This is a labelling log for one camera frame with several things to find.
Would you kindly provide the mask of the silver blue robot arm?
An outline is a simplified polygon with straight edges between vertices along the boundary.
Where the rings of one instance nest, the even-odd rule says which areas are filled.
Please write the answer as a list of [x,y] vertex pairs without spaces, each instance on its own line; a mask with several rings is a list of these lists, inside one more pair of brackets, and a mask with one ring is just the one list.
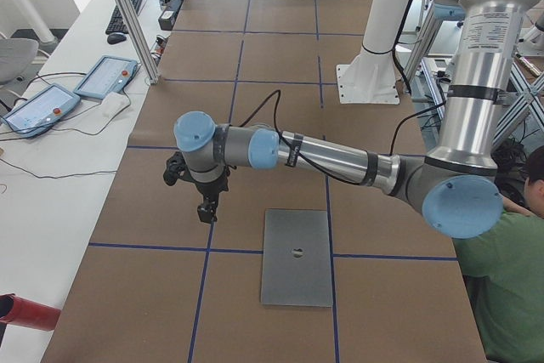
[[192,111],[174,125],[178,151],[167,161],[164,181],[194,184],[203,198],[199,218],[211,223],[232,167],[304,167],[376,187],[409,204],[444,235],[480,235],[502,215],[490,156],[499,96],[507,88],[524,14],[540,1],[435,0],[460,6],[464,24],[439,142],[423,158],[383,156],[277,128],[218,125]]

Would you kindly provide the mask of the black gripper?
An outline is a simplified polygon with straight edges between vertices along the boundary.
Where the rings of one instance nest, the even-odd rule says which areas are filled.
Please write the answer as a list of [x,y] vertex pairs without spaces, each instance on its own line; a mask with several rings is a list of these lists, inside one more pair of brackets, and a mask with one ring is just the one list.
[[211,182],[196,182],[197,190],[203,196],[203,202],[197,207],[197,215],[202,223],[217,221],[217,207],[220,194],[229,190],[230,170],[224,169],[221,175]]

